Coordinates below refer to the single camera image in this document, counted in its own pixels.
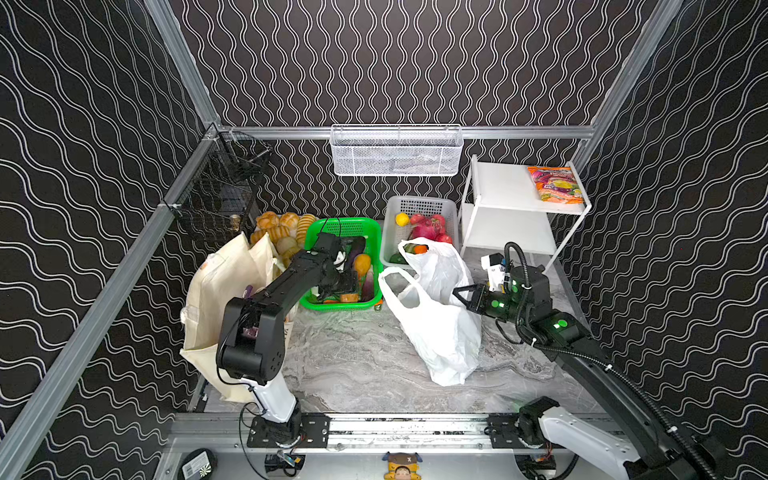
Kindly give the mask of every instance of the black wire basket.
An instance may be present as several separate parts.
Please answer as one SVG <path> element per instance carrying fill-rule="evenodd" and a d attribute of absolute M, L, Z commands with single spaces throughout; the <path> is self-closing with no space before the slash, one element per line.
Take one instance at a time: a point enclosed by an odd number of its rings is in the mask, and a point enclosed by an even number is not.
<path fill-rule="evenodd" d="M 226 243 L 240 232 L 253 231 L 259 215 L 256 187 L 274 149 L 254 141 L 213 144 L 203 164 L 182 194 L 184 201 L 171 206 L 182 228 L 196 240 Z"/>

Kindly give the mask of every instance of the plastic bag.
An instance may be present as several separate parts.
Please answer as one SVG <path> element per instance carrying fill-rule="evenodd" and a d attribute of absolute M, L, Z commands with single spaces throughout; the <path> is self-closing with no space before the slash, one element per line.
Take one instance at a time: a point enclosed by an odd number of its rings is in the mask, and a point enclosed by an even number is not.
<path fill-rule="evenodd" d="M 222 383 L 217 375 L 216 349 L 224 307 L 234 296 L 245 296 L 246 291 L 256 293 L 269 285 L 280 274 L 277 268 L 281 266 L 268 235 L 249 248 L 248 240 L 241 234 L 209 255 L 192 277 L 187 304 L 181 310 L 184 324 L 181 356 L 203 374 L 224 400 L 253 401 L 253 394 L 247 387 Z M 286 315 L 286 321 L 290 321 L 295 308 Z M 291 326 L 286 323 L 286 341 Z M 219 374 L 226 382 L 236 382 L 225 370 L 220 370 Z"/>
<path fill-rule="evenodd" d="M 402 248 L 406 243 L 427 245 L 429 251 L 406 253 Z M 419 276 L 414 279 L 397 266 L 381 272 L 379 287 L 387 306 L 424 360 L 432 381 L 441 386 L 463 384 L 478 366 L 480 315 L 469 312 L 452 292 L 470 284 L 469 269 L 450 243 L 404 240 L 398 250 Z M 393 273 L 409 282 L 398 296 L 386 282 Z"/>
<path fill-rule="evenodd" d="M 544 202 L 582 204 L 581 188 L 569 167 L 528 167 L 536 184 L 538 196 Z"/>

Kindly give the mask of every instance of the green basket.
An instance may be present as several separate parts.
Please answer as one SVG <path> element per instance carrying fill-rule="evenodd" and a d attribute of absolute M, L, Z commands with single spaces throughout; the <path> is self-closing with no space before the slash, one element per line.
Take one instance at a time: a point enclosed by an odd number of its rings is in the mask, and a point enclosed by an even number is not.
<path fill-rule="evenodd" d="M 357 303 L 311 303 L 310 296 L 312 291 L 307 292 L 301 297 L 301 304 L 310 310 L 364 310 L 376 305 L 382 299 L 382 291 L 379 288 L 379 274 L 382 272 L 382 262 L 379 259 L 379 249 L 382 245 L 382 229 L 376 220 L 363 217 L 354 218 L 329 218 L 328 220 L 318 220 L 310 225 L 306 231 L 306 240 L 304 247 L 312 248 L 317 241 L 317 234 L 320 230 L 341 237 L 355 237 L 362 235 L 366 238 L 366 249 L 363 251 L 371 257 L 373 266 L 373 299 L 368 302 Z"/>

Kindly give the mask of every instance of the yellow lemon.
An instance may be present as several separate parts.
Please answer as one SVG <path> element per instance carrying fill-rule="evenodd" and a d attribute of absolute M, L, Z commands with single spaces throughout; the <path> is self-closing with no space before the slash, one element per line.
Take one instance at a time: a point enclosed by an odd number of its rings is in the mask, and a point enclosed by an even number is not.
<path fill-rule="evenodd" d="M 401 227 L 404 227 L 405 225 L 411 223 L 411 219 L 406 214 L 397 214 L 397 217 L 395 217 L 395 223 Z"/>

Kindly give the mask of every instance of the white plastic basket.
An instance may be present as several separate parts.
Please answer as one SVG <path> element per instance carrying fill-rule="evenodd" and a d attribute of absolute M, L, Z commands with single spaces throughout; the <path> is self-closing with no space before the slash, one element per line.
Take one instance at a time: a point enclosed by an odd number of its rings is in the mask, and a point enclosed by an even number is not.
<path fill-rule="evenodd" d="M 337 124 L 330 144 L 333 171 L 342 177 L 452 177 L 464 138 L 458 125 Z"/>
<path fill-rule="evenodd" d="M 453 246 L 457 251 L 462 250 L 461 238 L 458 236 L 456 204 L 442 198 L 391 197 L 386 203 L 382 246 L 379 249 L 379 258 L 384 266 L 409 268 L 408 265 L 389 262 L 389 258 L 397 252 L 400 240 L 407 240 L 411 234 L 412 227 L 410 225 L 400 227 L 395 223 L 395 216 L 401 212 L 408 214 L 409 217 L 415 214 L 422 214 L 428 218 L 434 214 L 441 214 L 445 217 L 445 232 L 453 239 Z"/>

